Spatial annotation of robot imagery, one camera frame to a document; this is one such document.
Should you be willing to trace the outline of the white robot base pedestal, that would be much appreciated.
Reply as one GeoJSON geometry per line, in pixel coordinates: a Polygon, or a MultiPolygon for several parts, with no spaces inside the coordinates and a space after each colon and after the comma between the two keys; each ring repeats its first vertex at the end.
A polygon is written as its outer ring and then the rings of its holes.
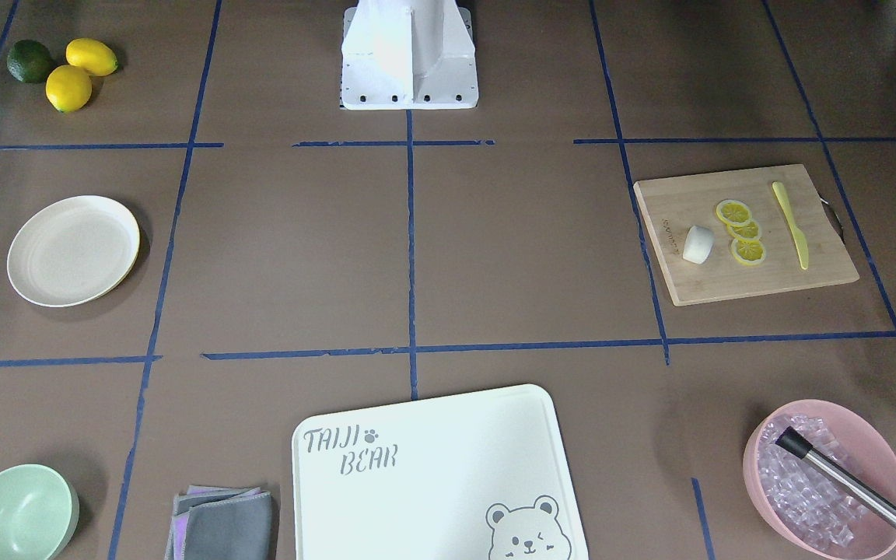
{"type": "Polygon", "coordinates": [[[344,13],[346,110],[468,110],[479,102],[470,9],[455,1],[359,1],[344,13]]]}

